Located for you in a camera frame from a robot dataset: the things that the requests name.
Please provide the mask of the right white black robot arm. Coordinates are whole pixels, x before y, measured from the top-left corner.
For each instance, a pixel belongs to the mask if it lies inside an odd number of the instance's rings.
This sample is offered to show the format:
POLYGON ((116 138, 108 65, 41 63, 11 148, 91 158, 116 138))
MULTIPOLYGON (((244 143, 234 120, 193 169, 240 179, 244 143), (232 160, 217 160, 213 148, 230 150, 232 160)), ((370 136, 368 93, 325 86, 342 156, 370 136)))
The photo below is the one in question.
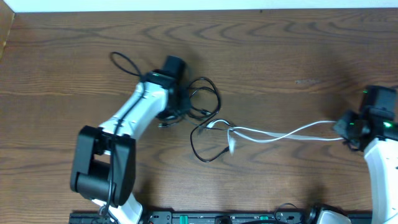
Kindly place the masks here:
POLYGON ((306 223, 397 224, 397 125, 386 113, 350 113, 335 131, 364 152, 371 180, 372 214, 346 214, 326 204, 313 206, 306 223))

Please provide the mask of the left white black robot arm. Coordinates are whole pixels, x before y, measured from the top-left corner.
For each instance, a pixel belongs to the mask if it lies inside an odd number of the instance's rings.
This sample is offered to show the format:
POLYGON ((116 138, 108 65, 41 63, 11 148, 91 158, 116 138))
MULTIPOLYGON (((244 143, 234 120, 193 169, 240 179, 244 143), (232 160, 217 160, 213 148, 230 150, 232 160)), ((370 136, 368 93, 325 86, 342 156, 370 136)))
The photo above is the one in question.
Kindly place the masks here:
POLYGON ((130 99, 97 128, 78 133, 70 188, 99 205, 116 223, 139 223, 143 206, 132 188, 136 142, 159 114, 177 108, 183 72, 153 70, 136 85, 130 99))

